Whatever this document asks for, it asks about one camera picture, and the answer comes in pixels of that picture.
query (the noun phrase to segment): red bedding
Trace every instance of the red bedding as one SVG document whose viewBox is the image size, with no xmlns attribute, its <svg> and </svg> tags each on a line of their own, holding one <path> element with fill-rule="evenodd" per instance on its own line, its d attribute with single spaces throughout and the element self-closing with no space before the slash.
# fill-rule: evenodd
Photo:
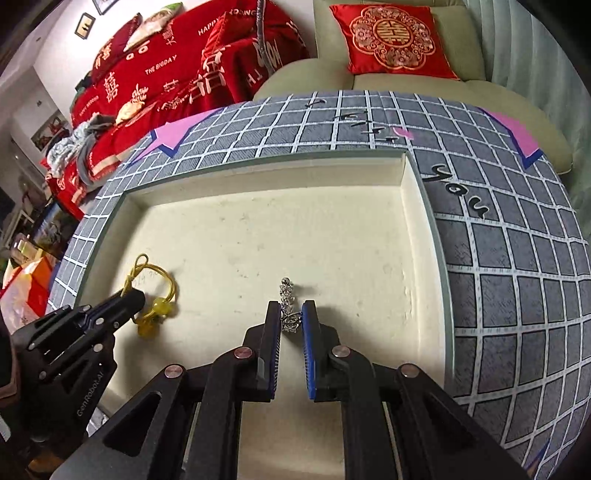
<svg viewBox="0 0 591 480">
<path fill-rule="evenodd" d="M 267 54 L 276 69 L 309 56 L 293 22 L 271 2 L 264 30 Z M 129 52 L 76 102 L 74 127 L 96 112 L 117 116 L 127 102 L 145 102 L 134 118 L 97 141 L 87 159 L 90 178 L 98 181 L 113 172 L 119 165 L 117 155 L 150 130 L 251 100 L 267 78 L 256 41 L 256 0 L 210 0 L 185 12 Z M 71 192 L 74 203 L 85 195 L 75 162 L 66 167 L 59 184 Z"/>
</svg>

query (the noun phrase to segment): sofa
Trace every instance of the sofa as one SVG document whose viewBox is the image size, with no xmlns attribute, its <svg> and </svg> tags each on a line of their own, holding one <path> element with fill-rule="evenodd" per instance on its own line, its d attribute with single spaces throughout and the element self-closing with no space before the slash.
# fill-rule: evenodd
<svg viewBox="0 0 591 480">
<path fill-rule="evenodd" d="M 329 7 L 377 3 L 430 7 L 445 55 L 461 81 L 409 74 L 351 74 L 346 40 Z M 314 91 L 386 90 L 469 103 L 519 120 L 537 140 L 555 171 L 570 171 L 572 150 L 547 115 L 521 95 L 486 80 L 480 41 L 462 0 L 314 0 L 314 22 L 318 58 L 295 61 L 277 70 L 261 86 L 255 100 Z"/>
</svg>

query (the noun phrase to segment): yellow string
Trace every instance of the yellow string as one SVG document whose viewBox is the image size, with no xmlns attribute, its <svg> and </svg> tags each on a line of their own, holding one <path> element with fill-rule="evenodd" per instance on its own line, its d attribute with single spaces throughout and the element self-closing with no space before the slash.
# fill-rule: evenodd
<svg viewBox="0 0 591 480">
<path fill-rule="evenodd" d="M 177 284 L 174 279 L 169 275 L 166 270 L 160 268 L 158 265 L 154 265 L 148 263 L 150 259 L 148 255 L 141 254 L 138 258 L 135 259 L 135 264 L 129 275 L 127 275 L 125 279 L 125 284 L 123 285 L 123 290 L 121 290 L 121 296 L 124 296 L 129 290 L 132 288 L 133 281 L 137 278 L 137 276 L 141 273 L 144 268 L 148 270 L 153 270 L 156 273 L 159 273 L 164 278 L 168 280 L 169 288 L 168 288 L 168 295 L 166 297 L 157 297 L 154 300 L 152 308 L 148 313 L 142 315 L 136 319 L 133 319 L 134 322 L 138 325 L 138 333 L 140 336 L 150 336 L 155 332 L 155 327 L 158 323 L 159 317 L 166 317 L 171 311 L 172 306 L 170 302 L 175 298 L 177 294 Z"/>
</svg>

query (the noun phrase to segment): framed picture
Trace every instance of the framed picture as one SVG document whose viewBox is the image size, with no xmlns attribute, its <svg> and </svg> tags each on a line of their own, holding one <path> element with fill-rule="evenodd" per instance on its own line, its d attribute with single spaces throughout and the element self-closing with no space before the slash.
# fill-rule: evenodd
<svg viewBox="0 0 591 480">
<path fill-rule="evenodd" d="M 80 17 L 80 21 L 78 22 L 78 26 L 76 27 L 76 35 L 78 35 L 82 40 L 86 40 L 90 34 L 92 25 L 95 24 L 95 20 L 96 18 L 94 18 L 92 15 L 83 13 Z"/>
<path fill-rule="evenodd" d="M 35 144 L 37 149 L 42 152 L 54 135 L 60 133 L 64 128 L 68 128 L 68 123 L 61 112 L 57 111 L 39 130 L 37 130 L 35 135 L 31 137 L 31 141 Z"/>
<path fill-rule="evenodd" d="M 104 15 L 109 8 L 111 8 L 117 0 L 92 0 L 99 15 Z"/>
</svg>

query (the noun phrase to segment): white wall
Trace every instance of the white wall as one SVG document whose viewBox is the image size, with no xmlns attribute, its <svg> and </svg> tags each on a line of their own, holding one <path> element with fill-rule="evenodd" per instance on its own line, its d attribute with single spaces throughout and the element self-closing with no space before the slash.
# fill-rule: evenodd
<svg viewBox="0 0 591 480">
<path fill-rule="evenodd" d="M 41 83 L 24 99 L 12 115 L 9 124 L 10 134 L 17 145 L 39 169 L 41 152 L 31 141 L 31 137 L 56 112 L 57 106 Z"/>
<path fill-rule="evenodd" d="M 138 11 L 148 17 L 166 2 L 120 0 L 103 16 L 98 15 L 92 0 L 72 0 L 47 36 L 34 68 L 42 84 L 67 119 L 74 87 L 91 69 L 92 62 L 105 42 Z M 184 0 L 186 9 L 204 3 L 204 0 Z M 275 0 L 298 25 L 310 53 L 316 55 L 314 42 L 314 12 L 312 0 Z M 84 12 L 96 17 L 86 40 L 74 34 Z"/>
<path fill-rule="evenodd" d="M 18 168 L 10 149 L 8 132 L 0 132 L 0 188 L 4 190 L 17 205 L 21 204 L 22 192 L 18 187 Z"/>
</svg>

